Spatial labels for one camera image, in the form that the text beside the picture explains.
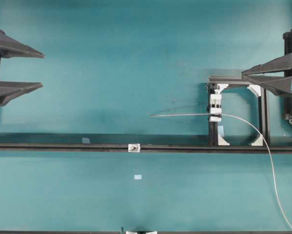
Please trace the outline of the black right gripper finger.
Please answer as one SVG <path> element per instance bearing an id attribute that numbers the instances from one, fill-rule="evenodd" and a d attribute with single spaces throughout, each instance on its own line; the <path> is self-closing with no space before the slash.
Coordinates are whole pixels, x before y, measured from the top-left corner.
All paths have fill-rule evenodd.
<path id="1" fill-rule="evenodd" d="M 242 75 L 284 72 L 292 69 L 292 53 L 275 58 L 264 64 L 254 66 L 242 72 Z"/>
<path id="2" fill-rule="evenodd" d="M 292 77 L 242 75 L 242 78 L 252 84 L 263 87 L 276 96 L 292 96 Z"/>

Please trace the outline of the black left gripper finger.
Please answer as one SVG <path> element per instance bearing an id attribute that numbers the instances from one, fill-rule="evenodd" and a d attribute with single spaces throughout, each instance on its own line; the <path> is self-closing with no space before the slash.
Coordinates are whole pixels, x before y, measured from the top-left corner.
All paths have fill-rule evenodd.
<path id="1" fill-rule="evenodd" d="M 0 81 L 0 106 L 5 106 L 11 100 L 42 87 L 42 83 L 39 82 Z"/>
<path id="2" fill-rule="evenodd" d="M 45 58 L 42 52 L 25 45 L 0 31 L 0 54 L 2 58 L 13 57 L 29 57 L 29 58 Z"/>

